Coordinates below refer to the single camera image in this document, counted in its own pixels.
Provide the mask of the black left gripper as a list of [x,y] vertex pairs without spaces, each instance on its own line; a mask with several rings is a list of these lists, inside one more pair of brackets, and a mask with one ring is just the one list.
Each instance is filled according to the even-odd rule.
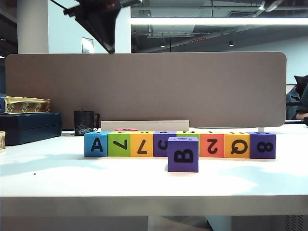
[[115,52],[116,18],[122,8],[142,3],[141,0],[78,0],[79,5],[66,8],[52,0],[64,10],[64,15],[76,17],[108,53]]

